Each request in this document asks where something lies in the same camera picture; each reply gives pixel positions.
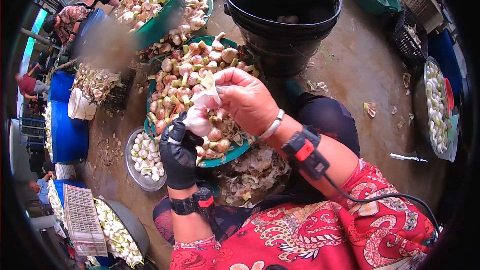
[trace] silver bracelet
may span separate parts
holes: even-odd
[[[271,135],[273,135],[273,133],[275,133],[277,131],[277,129],[279,129],[280,124],[282,123],[282,120],[283,120],[284,116],[285,116],[285,111],[280,109],[280,111],[278,112],[278,115],[277,115],[275,121],[273,121],[272,125],[270,125],[270,127],[267,130],[265,130],[265,132],[262,133],[261,136],[259,136],[258,138],[260,140],[265,140],[265,139],[269,138]]]

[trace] blue shirt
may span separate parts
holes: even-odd
[[[41,188],[40,192],[37,193],[38,198],[43,204],[50,204],[47,194],[49,193],[49,183],[46,182],[43,178],[40,178],[36,181],[36,184]]]

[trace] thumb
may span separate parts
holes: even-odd
[[[229,104],[231,102],[237,103],[242,98],[249,95],[246,87],[235,85],[228,87],[217,86],[216,90],[218,92],[218,95],[220,96],[220,99],[225,104]]]

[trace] paisley pattern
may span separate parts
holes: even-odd
[[[362,159],[342,189],[358,199],[397,192]],[[252,214],[221,246],[212,238],[175,244],[172,268],[413,270],[433,230],[404,198],[287,203]]]

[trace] white plastic crate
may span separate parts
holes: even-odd
[[[400,0],[400,4],[407,6],[423,28],[430,33],[442,24],[444,16],[436,0]]]
[[[79,256],[107,256],[107,245],[100,226],[92,191],[63,185],[68,235]]]

